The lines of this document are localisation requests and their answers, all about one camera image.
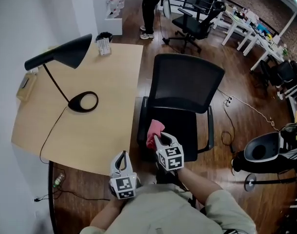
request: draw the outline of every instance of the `sleeve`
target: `sleeve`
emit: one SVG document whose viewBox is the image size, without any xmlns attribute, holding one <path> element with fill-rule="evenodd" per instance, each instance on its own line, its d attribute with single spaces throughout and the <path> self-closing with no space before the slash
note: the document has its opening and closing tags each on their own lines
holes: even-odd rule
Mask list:
<svg viewBox="0 0 297 234">
<path fill-rule="evenodd" d="M 105 230 L 97 228 L 95 226 L 88 226 L 81 230 L 80 234 L 103 234 Z"/>
<path fill-rule="evenodd" d="M 223 230 L 236 230 L 256 234 L 256 225 L 238 205 L 233 196 L 224 190 L 213 192 L 205 203 L 206 216 L 218 223 Z"/>
</svg>

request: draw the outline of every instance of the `beige shirt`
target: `beige shirt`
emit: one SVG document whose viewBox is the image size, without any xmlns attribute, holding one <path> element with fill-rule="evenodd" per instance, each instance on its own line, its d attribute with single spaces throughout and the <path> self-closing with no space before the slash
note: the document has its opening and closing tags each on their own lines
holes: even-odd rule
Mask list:
<svg viewBox="0 0 297 234">
<path fill-rule="evenodd" d="M 229 192 L 213 192 L 205 203 L 206 215 L 191 207 L 187 201 L 190 196 L 170 184 L 141 187 L 106 231 L 90 226 L 80 234 L 257 233 L 253 220 Z"/>
</svg>

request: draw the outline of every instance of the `chair wheel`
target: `chair wheel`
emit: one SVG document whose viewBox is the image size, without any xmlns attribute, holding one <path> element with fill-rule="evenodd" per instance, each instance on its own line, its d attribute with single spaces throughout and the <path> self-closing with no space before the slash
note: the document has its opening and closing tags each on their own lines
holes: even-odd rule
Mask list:
<svg viewBox="0 0 297 234">
<path fill-rule="evenodd" d="M 164 43 L 165 43 L 166 45 L 168 45 L 169 42 L 170 42 L 170 40 L 169 40 L 169 39 L 166 39 L 166 38 L 163 38 L 163 41 L 164 41 Z"/>
</svg>

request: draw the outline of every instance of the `person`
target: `person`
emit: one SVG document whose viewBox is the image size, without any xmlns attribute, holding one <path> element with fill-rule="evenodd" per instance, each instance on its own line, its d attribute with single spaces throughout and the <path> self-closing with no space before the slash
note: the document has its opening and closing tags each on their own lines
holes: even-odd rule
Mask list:
<svg viewBox="0 0 297 234">
<path fill-rule="evenodd" d="M 253 220 L 232 195 L 187 168 L 177 170 L 174 184 L 150 184 L 134 198 L 111 200 L 80 234 L 256 234 Z M 192 195 L 204 205 L 205 215 L 193 208 Z"/>
<path fill-rule="evenodd" d="M 155 6 L 160 0 L 143 0 L 142 1 L 142 15 L 144 26 L 140 29 L 143 33 L 140 35 L 141 39 L 151 39 L 154 38 L 153 24 L 154 24 L 154 12 Z"/>
</svg>

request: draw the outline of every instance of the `lamp shade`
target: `lamp shade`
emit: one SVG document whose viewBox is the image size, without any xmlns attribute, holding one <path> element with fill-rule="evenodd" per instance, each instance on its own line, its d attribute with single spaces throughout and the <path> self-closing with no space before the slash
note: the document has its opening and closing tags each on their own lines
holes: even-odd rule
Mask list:
<svg viewBox="0 0 297 234">
<path fill-rule="evenodd" d="M 56 60 L 75 69 L 85 57 L 91 40 L 92 34 L 88 34 L 69 41 L 57 48 L 27 60 L 24 65 L 25 69 L 28 71 L 52 60 Z"/>
</svg>

